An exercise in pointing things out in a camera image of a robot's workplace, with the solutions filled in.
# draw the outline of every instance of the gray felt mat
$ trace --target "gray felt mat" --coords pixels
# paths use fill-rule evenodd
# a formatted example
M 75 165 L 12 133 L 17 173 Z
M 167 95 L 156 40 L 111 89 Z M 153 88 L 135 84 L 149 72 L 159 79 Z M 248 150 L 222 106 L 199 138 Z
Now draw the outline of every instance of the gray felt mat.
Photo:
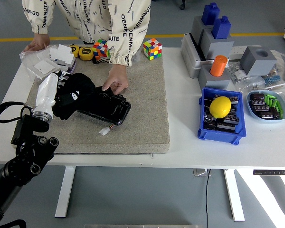
M 92 79 L 96 86 L 106 81 L 111 65 L 105 62 L 76 59 L 74 73 Z M 149 61 L 141 53 L 141 60 L 127 68 L 129 88 L 122 94 L 131 109 L 120 126 L 102 136 L 98 132 L 109 123 L 75 112 L 67 120 L 54 117 L 45 137 L 56 137 L 56 154 L 142 154 L 166 153 L 169 149 L 169 127 L 162 57 Z M 39 83 L 35 82 L 27 103 L 35 104 Z

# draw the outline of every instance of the yellow lemon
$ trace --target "yellow lemon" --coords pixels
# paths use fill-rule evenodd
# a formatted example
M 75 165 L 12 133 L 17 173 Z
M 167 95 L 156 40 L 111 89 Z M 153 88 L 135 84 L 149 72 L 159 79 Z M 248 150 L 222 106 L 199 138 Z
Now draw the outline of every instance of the yellow lemon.
M 231 109 L 231 101 L 228 97 L 219 96 L 210 104 L 210 113 L 214 118 L 224 118 Z

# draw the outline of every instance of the white power strip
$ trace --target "white power strip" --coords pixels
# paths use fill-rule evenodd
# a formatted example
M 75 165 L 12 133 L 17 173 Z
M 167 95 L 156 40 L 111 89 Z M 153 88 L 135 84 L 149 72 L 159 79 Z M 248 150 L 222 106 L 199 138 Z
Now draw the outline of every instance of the white power strip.
M 247 48 L 247 46 L 234 46 L 234 47 L 232 47 L 230 55 L 229 55 L 229 60 L 241 59 L 246 48 Z

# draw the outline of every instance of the white jacket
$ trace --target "white jacket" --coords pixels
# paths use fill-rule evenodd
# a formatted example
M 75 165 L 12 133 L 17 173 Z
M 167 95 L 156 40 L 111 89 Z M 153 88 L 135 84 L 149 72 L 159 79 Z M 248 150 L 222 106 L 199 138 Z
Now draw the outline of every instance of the white jacket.
M 81 40 L 108 41 L 110 63 L 131 66 L 147 33 L 151 0 L 22 0 L 34 33 L 48 33 L 57 5 Z

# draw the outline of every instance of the blue bin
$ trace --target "blue bin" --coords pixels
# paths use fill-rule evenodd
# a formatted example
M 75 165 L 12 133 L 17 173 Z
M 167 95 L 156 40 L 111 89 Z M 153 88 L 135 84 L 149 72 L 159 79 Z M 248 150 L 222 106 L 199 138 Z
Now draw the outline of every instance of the blue bin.
M 237 117 L 239 118 L 239 123 L 236 126 L 235 133 L 204 129 L 205 98 L 211 99 L 215 95 L 238 98 Z M 200 104 L 200 127 L 198 129 L 199 139 L 203 139 L 203 140 L 210 139 L 210 140 L 215 140 L 215 141 L 220 141 L 220 142 L 231 143 L 233 145 L 238 145 L 239 140 L 242 137 L 246 136 L 244 111 L 243 111 L 243 97 L 240 92 L 205 87 L 202 89 L 202 95 L 201 95 L 201 98 L 199 99 L 199 104 Z

